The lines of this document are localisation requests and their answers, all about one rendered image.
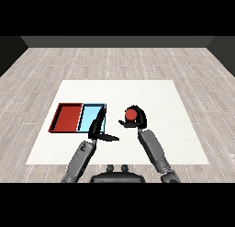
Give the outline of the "dark grey robot body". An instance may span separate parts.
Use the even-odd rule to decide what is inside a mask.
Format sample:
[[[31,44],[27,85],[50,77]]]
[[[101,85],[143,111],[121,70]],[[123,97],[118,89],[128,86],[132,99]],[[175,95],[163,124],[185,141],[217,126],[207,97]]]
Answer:
[[[115,172],[114,166],[108,165],[105,173],[92,176],[90,183],[145,183],[145,179],[143,176],[130,173],[127,165],[122,165],[120,172]]]

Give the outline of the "red shallow open box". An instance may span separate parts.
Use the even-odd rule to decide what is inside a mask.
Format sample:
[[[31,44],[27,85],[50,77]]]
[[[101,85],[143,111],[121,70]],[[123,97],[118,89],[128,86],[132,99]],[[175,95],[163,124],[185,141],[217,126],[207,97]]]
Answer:
[[[50,133],[76,133],[82,103],[60,103],[52,118]]]

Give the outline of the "light blue shallow open box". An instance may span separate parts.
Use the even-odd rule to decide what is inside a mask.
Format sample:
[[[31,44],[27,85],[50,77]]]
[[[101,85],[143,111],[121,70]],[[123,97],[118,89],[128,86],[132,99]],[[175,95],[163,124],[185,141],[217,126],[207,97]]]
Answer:
[[[78,133],[87,133],[94,119],[96,119],[101,108],[106,108],[105,103],[84,103],[78,119]]]

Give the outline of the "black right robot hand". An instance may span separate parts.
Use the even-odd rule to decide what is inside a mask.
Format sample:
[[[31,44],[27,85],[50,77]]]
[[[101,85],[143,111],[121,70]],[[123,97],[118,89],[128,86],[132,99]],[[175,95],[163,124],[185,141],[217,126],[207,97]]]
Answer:
[[[137,105],[130,106],[127,109],[129,109],[129,108],[133,108],[136,110],[136,112],[137,112],[136,121],[135,122],[126,122],[125,120],[120,119],[118,121],[119,124],[122,125],[124,128],[137,128],[138,130],[146,129],[147,128],[147,118],[146,118],[145,112]]]

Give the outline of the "small red can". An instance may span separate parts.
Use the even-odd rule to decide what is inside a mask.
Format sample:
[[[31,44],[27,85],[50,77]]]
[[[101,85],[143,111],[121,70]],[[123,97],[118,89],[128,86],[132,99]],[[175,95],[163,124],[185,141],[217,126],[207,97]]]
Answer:
[[[125,112],[125,121],[126,122],[135,122],[137,117],[137,112],[133,108],[129,108]]]

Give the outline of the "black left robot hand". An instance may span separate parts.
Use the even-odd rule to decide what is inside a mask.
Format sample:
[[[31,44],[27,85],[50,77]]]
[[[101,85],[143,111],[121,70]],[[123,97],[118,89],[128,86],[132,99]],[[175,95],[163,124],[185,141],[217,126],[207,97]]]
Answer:
[[[106,115],[105,107],[101,107],[97,113],[96,118],[92,121],[89,131],[88,138],[91,140],[102,140],[106,142],[118,141],[118,137],[101,133],[101,126]]]

